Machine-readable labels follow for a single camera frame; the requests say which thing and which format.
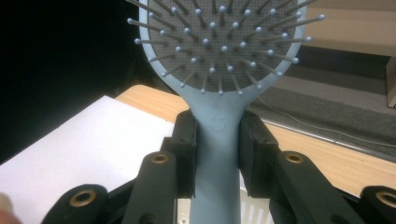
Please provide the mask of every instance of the white paper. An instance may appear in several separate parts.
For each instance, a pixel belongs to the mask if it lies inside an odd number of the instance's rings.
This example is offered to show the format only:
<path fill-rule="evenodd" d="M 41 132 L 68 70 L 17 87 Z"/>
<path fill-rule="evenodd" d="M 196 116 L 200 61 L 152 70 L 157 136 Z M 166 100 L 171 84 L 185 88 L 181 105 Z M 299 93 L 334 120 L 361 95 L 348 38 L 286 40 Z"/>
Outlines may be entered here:
<path fill-rule="evenodd" d="M 40 223 L 56 201 L 82 184 L 111 191 L 136 177 L 174 124 L 103 97 L 0 166 L 0 191 L 22 223 Z"/>

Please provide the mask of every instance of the dark background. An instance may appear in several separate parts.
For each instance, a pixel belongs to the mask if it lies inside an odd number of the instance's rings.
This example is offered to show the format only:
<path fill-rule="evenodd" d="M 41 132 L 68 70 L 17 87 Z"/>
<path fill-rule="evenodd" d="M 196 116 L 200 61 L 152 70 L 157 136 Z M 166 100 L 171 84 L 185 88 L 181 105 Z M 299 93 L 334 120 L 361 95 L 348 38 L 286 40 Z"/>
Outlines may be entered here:
<path fill-rule="evenodd" d="M 103 95 L 151 76 L 122 0 L 2 3 L 0 163 Z"/>

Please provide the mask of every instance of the hairbrush bristle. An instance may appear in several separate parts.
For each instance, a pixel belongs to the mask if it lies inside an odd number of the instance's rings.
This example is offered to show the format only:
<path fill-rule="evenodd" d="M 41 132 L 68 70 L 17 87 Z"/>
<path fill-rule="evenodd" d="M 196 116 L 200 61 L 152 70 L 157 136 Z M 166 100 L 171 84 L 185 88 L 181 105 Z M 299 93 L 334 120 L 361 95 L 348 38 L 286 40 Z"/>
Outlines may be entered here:
<path fill-rule="evenodd" d="M 129 19 L 132 25 L 148 29 L 156 54 L 148 60 L 160 62 L 186 85 L 223 94 L 256 85 L 276 71 L 282 62 L 297 63 L 287 56 L 293 44 L 310 42 L 311 37 L 294 38 L 297 27 L 322 21 L 323 15 L 300 20 L 300 9 L 316 0 L 136 0 L 128 2 L 148 12 L 147 23 Z"/>

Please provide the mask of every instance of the hairbrush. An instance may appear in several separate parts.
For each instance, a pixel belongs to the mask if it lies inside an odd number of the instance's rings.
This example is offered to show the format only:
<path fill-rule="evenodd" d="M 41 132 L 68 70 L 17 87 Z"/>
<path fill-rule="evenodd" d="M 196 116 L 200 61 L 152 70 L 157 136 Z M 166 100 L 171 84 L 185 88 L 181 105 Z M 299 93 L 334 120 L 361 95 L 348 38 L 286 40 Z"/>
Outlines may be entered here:
<path fill-rule="evenodd" d="M 289 68 L 316 0 L 127 0 L 152 68 L 199 123 L 191 223 L 240 223 L 238 126 Z"/>

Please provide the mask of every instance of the gray carpet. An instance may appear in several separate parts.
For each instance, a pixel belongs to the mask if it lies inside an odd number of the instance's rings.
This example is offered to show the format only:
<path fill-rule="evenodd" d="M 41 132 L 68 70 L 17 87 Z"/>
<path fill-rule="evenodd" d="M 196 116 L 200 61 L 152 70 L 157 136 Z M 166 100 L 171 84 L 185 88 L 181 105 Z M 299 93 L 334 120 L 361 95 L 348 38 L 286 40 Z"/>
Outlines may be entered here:
<path fill-rule="evenodd" d="M 266 105 L 257 99 L 249 110 L 262 119 L 396 161 L 396 109 L 387 107 L 386 94 L 383 79 L 293 66 L 261 95 Z"/>

